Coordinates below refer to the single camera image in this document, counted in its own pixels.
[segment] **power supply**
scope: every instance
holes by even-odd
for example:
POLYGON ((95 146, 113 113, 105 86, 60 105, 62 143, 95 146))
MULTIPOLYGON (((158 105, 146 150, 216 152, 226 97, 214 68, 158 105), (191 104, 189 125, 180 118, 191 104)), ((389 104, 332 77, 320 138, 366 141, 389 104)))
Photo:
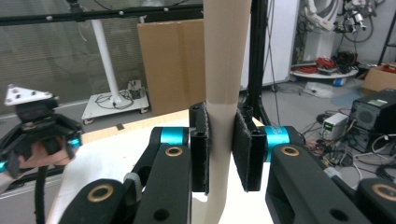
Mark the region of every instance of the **power supply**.
POLYGON ((322 126, 322 138, 324 140, 334 140, 343 136, 346 132, 348 115, 336 113, 325 119, 322 126))

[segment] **black box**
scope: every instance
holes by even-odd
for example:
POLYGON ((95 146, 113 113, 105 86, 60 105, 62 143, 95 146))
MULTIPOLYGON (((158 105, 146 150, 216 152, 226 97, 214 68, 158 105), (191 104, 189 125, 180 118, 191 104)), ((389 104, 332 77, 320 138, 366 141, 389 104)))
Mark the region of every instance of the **black box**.
POLYGON ((396 132, 396 90, 385 89, 355 100, 350 112, 354 127, 370 133, 396 132))

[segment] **cardboard box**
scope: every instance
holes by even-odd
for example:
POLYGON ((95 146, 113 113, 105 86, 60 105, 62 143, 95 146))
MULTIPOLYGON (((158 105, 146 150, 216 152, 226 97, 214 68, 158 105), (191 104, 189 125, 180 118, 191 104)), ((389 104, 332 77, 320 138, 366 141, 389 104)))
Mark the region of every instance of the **cardboard box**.
POLYGON ((204 21, 144 23, 137 29, 154 115, 204 101, 204 21))
POLYGON ((369 70, 363 84, 363 95, 386 88, 396 90, 396 74, 382 71, 383 66, 373 67, 369 70))

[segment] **cardboard tube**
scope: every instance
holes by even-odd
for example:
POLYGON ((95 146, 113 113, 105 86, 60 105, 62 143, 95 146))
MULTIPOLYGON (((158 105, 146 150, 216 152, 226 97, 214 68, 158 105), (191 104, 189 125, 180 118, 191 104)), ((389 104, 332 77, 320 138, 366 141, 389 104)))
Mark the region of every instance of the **cardboard tube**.
POLYGON ((251 1, 205 0, 206 107, 210 122, 209 194, 205 222, 219 223, 227 197, 251 1))

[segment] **white cylinder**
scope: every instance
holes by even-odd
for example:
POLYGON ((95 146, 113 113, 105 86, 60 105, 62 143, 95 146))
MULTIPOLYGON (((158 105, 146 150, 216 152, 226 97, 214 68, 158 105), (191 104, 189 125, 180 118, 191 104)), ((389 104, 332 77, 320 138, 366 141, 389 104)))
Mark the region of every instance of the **white cylinder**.
POLYGON ((93 31, 95 32, 96 41, 98 42, 98 47, 100 51, 100 56, 102 58, 103 66, 105 68, 108 87, 111 91, 111 103, 120 103, 121 98, 119 94, 119 87, 117 86, 117 81, 114 76, 113 64, 111 63, 110 55, 108 53, 107 42, 105 33, 103 32, 102 22, 100 20, 92 20, 93 31))
POLYGON ((210 123, 206 223, 219 223, 226 197, 251 1, 205 0, 206 107, 210 123))

